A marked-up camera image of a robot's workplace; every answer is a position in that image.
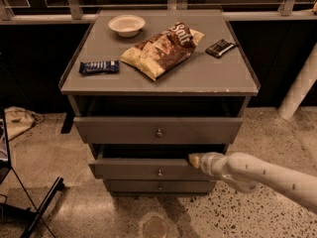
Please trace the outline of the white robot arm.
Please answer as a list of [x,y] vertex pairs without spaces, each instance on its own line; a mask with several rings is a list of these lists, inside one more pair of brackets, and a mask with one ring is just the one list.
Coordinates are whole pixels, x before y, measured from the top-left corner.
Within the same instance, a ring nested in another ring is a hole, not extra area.
[[222,180],[242,193],[254,192],[260,184],[283,194],[317,213],[317,178],[270,164],[245,153],[225,156],[220,153],[194,153],[189,163],[205,175]]

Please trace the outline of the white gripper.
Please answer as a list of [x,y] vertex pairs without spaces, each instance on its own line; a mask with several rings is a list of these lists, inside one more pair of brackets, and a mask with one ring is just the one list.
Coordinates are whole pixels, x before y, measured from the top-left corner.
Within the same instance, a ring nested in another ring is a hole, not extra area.
[[221,177],[226,171],[228,158],[216,152],[189,154],[189,163],[210,177]]

